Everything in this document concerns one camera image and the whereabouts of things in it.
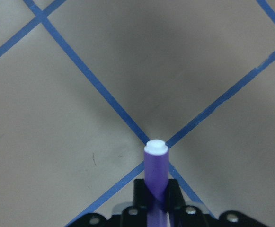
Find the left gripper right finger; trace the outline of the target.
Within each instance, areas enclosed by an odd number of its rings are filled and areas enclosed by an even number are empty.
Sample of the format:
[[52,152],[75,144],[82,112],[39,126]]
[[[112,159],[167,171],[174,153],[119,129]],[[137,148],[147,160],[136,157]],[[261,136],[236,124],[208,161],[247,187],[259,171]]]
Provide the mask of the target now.
[[214,218],[200,203],[186,202],[176,179],[168,180],[167,208],[172,227],[265,227],[244,213],[229,210]]

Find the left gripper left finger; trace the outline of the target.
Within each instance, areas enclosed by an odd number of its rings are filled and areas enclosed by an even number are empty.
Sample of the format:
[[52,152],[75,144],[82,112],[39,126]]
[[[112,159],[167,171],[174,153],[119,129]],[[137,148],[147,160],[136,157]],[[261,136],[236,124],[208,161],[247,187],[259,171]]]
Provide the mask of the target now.
[[114,207],[111,217],[91,212],[68,224],[69,227],[148,227],[149,199],[151,199],[144,179],[133,182],[133,201],[120,203]]

